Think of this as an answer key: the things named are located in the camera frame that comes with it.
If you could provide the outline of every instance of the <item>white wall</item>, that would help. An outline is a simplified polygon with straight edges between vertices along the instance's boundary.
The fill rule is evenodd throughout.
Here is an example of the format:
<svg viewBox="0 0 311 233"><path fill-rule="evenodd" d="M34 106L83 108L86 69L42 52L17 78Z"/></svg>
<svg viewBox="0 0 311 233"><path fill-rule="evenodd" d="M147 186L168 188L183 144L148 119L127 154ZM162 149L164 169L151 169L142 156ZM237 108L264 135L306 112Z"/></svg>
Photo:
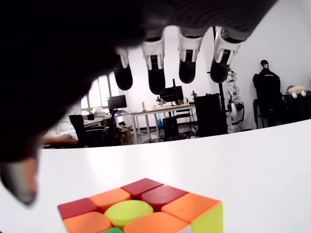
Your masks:
<svg viewBox="0 0 311 233"><path fill-rule="evenodd" d="M299 0L297 1L297 4L302 14L302 17L307 25L311 40L311 0Z"/></svg>
<svg viewBox="0 0 311 233"><path fill-rule="evenodd" d="M177 27L169 26L165 29L165 57L164 73L166 87L172 87L173 79L176 85L183 88L184 97L192 99L191 93L194 90L198 95L205 95L209 92L206 65L204 55L199 53L196 62L196 77L190 84L184 84L179 79L179 54L178 54L178 30ZM126 91L128 96L128 107L131 111L141 110L141 102L144 101L146 108L152 108L157 104L157 95L152 94L149 89L148 71L141 48L135 48L129 51L129 62L133 76L133 86ZM138 118L139 126L146 127L145 117ZM149 115L150 126L155 126L155 118Z"/></svg>
<svg viewBox="0 0 311 233"><path fill-rule="evenodd" d="M205 35L203 51L207 70L210 70L212 29ZM253 100L257 95L253 76L261 71L260 61L265 59L269 62L270 70L280 77L281 92L285 94L289 85L311 88L310 54L310 38L298 5L294 1L280 0L241 45L230 66L237 72L237 86L245 104L244 128L256 128ZM212 81L210 89L214 93L219 92L218 86Z"/></svg>

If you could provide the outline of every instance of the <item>black fingertip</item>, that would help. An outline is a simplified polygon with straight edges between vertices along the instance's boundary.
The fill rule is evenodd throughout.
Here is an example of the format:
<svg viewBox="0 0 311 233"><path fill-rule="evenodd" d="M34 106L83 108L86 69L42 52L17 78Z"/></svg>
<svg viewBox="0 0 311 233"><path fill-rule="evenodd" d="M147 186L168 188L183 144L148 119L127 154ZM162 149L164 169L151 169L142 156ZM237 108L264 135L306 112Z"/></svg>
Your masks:
<svg viewBox="0 0 311 233"><path fill-rule="evenodd" d="M117 65L117 68L114 70L116 82L118 88L123 91L129 90L133 85L133 77L130 65L127 68L123 68L122 64Z"/></svg>
<svg viewBox="0 0 311 233"><path fill-rule="evenodd" d="M223 83L229 72L229 65L224 63L216 63L213 59L210 67L210 77L215 83Z"/></svg>
<svg viewBox="0 0 311 233"><path fill-rule="evenodd" d="M191 83L195 77L195 62L179 61L179 78L183 83Z"/></svg>
<svg viewBox="0 0 311 233"><path fill-rule="evenodd" d="M149 88L155 95L161 95L165 90L164 69L148 70Z"/></svg>

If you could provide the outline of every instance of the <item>white shirt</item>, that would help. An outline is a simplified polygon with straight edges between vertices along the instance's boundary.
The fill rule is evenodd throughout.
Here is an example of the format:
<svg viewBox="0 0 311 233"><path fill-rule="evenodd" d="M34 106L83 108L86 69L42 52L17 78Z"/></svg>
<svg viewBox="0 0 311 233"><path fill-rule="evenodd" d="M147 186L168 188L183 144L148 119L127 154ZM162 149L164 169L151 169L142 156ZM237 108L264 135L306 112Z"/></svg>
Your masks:
<svg viewBox="0 0 311 233"><path fill-rule="evenodd" d="M69 137L78 140L76 130L70 122L69 115L81 115L81 102L72 106L68 112L55 125L49 128L45 134L46 137L58 137L68 135Z"/></svg>

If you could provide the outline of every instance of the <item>white table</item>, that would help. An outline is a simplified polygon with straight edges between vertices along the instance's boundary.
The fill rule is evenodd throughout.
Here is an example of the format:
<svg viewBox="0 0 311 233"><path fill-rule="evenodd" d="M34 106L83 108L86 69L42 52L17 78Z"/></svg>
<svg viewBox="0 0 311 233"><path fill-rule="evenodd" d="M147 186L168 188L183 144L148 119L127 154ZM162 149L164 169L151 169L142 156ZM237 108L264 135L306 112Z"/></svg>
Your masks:
<svg viewBox="0 0 311 233"><path fill-rule="evenodd" d="M0 231L65 233L57 205L148 177L222 200L225 233L311 232L311 120L110 148L43 150L32 209L0 186Z"/></svg>
<svg viewBox="0 0 311 233"><path fill-rule="evenodd" d="M137 136L136 126L138 128L138 132L140 133L140 127L139 127L138 118L137 118L138 116L145 116L147 134L149 135L149 137L151 139L148 115L153 114L155 116L156 132L157 132L158 138L160 138L159 128L157 126L157 118L156 118L157 114L173 112L173 111L177 111L177 110L193 109L193 108L195 108L194 104L182 104L182 105L175 105L175 106L161 106L160 108L156 108L156 109L148 109L147 111L137 111L137 112L131 113L130 115L132 117L132 125L133 125L132 129L134 132L135 144L138 144L138 136Z"/></svg>
<svg viewBox="0 0 311 233"><path fill-rule="evenodd" d="M132 112L115 114L116 124L119 125L118 117L123 117L123 116L129 115L130 113L132 113ZM100 126L102 120L110 119L110 118L111 118L111 115L105 115L103 117L96 117L94 120L84 121L84 127L90 127L90 126L94 126L94 125Z"/></svg>

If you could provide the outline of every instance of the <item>mannequin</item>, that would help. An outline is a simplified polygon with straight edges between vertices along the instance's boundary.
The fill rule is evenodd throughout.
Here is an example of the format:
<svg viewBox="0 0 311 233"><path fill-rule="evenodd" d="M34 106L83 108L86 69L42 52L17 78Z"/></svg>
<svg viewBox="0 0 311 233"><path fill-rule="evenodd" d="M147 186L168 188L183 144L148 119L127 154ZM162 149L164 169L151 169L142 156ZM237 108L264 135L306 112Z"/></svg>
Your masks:
<svg viewBox="0 0 311 233"><path fill-rule="evenodd" d="M269 70L267 60L260 62L262 70L253 77L257 91L260 115L268 119L268 127L282 124L284 103L280 92L280 78Z"/></svg>

